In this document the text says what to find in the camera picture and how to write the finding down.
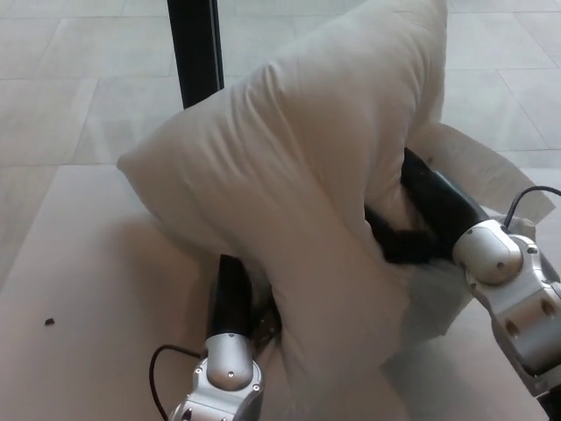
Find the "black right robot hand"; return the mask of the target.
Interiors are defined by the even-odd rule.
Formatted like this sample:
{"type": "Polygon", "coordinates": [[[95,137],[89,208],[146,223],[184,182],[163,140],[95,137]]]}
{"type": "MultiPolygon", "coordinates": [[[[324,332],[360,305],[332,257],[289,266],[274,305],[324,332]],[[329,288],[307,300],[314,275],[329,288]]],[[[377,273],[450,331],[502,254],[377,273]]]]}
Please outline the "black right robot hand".
{"type": "Polygon", "coordinates": [[[489,219],[474,199],[413,151],[404,149],[401,186],[415,210],[430,228],[397,230],[371,207],[365,218],[385,261],[396,265],[421,265],[433,260],[452,260],[452,250],[460,237],[473,226],[489,219]]]}

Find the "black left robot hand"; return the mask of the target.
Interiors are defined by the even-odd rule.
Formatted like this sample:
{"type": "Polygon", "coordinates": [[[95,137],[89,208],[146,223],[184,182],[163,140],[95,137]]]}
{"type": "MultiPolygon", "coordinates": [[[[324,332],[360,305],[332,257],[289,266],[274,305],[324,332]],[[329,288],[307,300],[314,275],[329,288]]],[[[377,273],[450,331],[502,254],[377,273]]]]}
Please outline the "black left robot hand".
{"type": "Polygon", "coordinates": [[[240,335],[251,342],[255,353],[265,347],[282,330],[281,316],[270,288],[260,303],[253,301],[254,287],[241,260],[221,255],[210,296],[207,335],[240,335]]]}

